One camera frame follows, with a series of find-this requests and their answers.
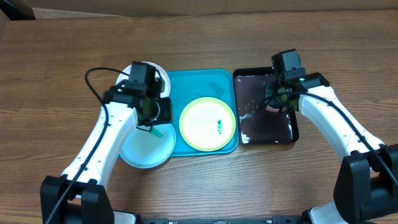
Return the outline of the yellow-green rimmed plate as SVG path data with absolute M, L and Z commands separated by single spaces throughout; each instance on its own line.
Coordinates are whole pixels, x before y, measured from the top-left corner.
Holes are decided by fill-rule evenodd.
M 218 133 L 218 120 L 222 120 L 222 134 Z M 213 152 L 225 147 L 232 140 L 236 130 L 236 117 L 224 101 L 202 97 L 184 107 L 179 119 L 179 130 L 183 140 L 192 148 Z

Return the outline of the white plate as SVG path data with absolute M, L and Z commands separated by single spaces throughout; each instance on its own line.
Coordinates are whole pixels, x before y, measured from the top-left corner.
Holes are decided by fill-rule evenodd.
M 160 98 L 166 98 L 169 97 L 170 95 L 170 91 L 171 91 L 171 82 L 170 82 L 170 78 L 167 74 L 167 72 L 159 65 L 157 65 L 156 63 L 152 63 L 152 62 L 146 62 L 149 65 L 152 65 L 153 67 L 156 68 L 156 74 L 155 77 L 156 78 L 161 78 L 162 79 L 162 89 L 160 91 Z M 127 73 L 128 75 L 131 72 L 131 65 L 127 66 L 122 73 L 119 74 L 115 84 L 120 83 L 123 80 L 127 80 L 128 76 L 125 75 L 124 73 Z

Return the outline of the green sponge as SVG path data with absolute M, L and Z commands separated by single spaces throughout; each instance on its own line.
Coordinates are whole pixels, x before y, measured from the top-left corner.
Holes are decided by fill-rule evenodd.
M 273 108 L 271 106 L 267 106 L 266 110 L 270 111 L 270 112 L 273 112 L 273 113 L 278 113 L 279 112 L 279 108 Z

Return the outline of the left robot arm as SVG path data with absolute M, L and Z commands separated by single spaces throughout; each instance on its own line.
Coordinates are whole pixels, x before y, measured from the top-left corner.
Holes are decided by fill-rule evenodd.
M 44 223 L 137 223 L 139 217 L 114 210 L 107 195 L 119 157 L 138 168 L 163 164 L 172 154 L 170 79 L 121 74 L 99 96 L 98 120 L 73 162 L 60 177 L 46 176 L 40 187 Z

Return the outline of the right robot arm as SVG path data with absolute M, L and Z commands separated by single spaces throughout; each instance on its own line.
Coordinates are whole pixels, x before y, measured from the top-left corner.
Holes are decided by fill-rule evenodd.
M 360 125 L 320 73 L 277 75 L 258 107 L 301 112 L 341 162 L 333 200 L 304 211 L 298 223 L 369 223 L 397 213 L 397 145 Z

